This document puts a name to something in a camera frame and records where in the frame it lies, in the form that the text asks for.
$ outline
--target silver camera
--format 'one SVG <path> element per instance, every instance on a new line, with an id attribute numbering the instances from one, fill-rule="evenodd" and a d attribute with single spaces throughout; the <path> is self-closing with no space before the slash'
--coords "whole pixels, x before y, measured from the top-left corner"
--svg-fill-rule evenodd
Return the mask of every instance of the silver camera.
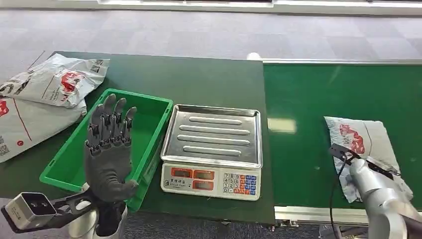
<path id="1" fill-rule="evenodd" d="M 42 227 L 57 214 L 42 193 L 20 193 L 5 206 L 5 210 L 20 230 Z"/>

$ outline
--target red digital display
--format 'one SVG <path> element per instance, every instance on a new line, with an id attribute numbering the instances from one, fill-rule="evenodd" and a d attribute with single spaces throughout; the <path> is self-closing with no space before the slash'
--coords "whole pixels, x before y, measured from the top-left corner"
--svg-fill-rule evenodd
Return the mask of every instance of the red digital display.
<path id="1" fill-rule="evenodd" d="M 213 171 L 204 171 L 204 170 L 195 170 L 194 171 L 194 178 L 205 179 L 205 180 L 213 180 L 214 179 L 214 172 Z"/>
<path id="2" fill-rule="evenodd" d="M 192 185 L 193 189 L 201 189 L 201 190 L 212 190 L 214 188 L 214 183 L 213 182 L 208 182 L 208 181 L 199 181 L 199 180 L 194 180 L 193 185 Z"/>
<path id="3" fill-rule="evenodd" d="M 172 176 L 182 178 L 192 178 L 192 169 L 172 168 Z"/>

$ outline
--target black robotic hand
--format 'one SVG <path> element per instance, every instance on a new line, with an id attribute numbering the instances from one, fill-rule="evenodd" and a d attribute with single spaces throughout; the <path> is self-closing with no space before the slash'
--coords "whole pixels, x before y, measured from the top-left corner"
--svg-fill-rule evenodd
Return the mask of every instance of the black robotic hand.
<path id="1" fill-rule="evenodd" d="M 85 178 L 90 189 L 105 202 L 118 202 L 135 195 L 138 183 L 125 182 L 132 170 L 131 136 L 136 107 L 131 107 L 122 118 L 126 99 L 116 102 L 111 94 L 99 104 L 88 126 L 84 145 Z"/>

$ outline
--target scale keypad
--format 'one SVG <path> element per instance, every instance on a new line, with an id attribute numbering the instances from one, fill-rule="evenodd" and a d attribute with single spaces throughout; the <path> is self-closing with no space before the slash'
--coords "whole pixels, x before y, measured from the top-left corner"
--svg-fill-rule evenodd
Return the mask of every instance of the scale keypad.
<path id="1" fill-rule="evenodd" d="M 255 175 L 224 173 L 223 192 L 255 195 L 256 180 Z"/>

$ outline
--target white package on conveyor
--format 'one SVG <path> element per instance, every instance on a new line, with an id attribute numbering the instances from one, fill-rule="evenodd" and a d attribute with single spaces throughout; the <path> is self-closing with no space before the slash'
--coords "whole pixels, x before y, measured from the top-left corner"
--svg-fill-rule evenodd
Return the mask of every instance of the white package on conveyor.
<path id="1" fill-rule="evenodd" d="M 398 176 L 393 175 L 394 181 L 409 200 L 413 197 L 413 192 L 399 176 L 400 167 L 391 146 L 387 129 L 381 121 L 324 118 L 329 129 L 331 144 L 336 143 L 351 149 L 363 159 L 371 161 L 384 170 L 397 173 Z M 343 161 L 335 157 L 333 159 L 338 173 Z M 351 180 L 348 165 L 344 167 L 339 179 L 348 202 L 361 201 L 359 192 Z"/>

